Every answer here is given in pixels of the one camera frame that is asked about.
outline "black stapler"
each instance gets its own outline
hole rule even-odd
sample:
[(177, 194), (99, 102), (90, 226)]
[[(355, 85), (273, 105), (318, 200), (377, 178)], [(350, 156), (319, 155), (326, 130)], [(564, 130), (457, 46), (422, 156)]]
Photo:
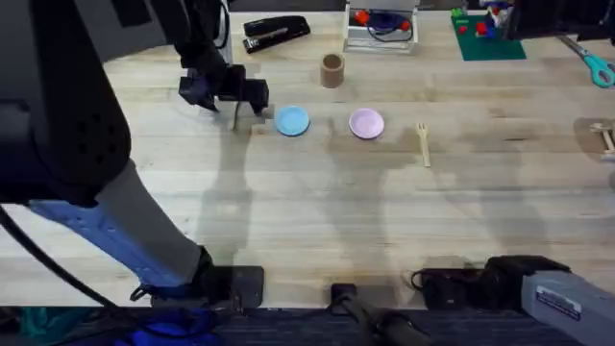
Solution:
[(300, 15), (284, 15), (243, 24), (248, 54), (309, 34), (308, 22)]

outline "cylindrical cup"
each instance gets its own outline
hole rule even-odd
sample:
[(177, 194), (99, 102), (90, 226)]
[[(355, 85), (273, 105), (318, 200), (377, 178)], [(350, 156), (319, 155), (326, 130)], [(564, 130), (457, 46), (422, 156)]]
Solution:
[(335, 88), (344, 82), (344, 57), (330, 53), (320, 61), (320, 84), (323, 87)]

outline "red lego brick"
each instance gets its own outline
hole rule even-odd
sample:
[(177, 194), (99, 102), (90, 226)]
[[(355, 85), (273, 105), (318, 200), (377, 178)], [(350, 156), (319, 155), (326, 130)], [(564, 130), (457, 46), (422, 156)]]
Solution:
[(487, 24), (485, 23), (477, 23), (477, 34), (480, 36), (487, 35)]

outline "sticker label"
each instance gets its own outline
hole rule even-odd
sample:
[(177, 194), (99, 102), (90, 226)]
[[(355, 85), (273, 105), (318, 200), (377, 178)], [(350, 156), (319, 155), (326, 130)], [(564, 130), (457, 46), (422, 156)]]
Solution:
[(536, 299), (538, 302), (548, 305), (576, 321), (580, 321), (581, 306), (579, 303), (541, 285), (536, 287)]

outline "fork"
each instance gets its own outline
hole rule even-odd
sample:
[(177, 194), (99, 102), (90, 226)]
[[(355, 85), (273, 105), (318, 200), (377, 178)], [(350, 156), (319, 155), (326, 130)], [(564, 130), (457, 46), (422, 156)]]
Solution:
[(427, 142), (427, 136), (429, 134), (427, 125), (425, 123), (416, 123), (416, 133), (421, 138), (421, 151), (423, 152), (423, 164), (426, 167), (431, 167), (430, 145)]

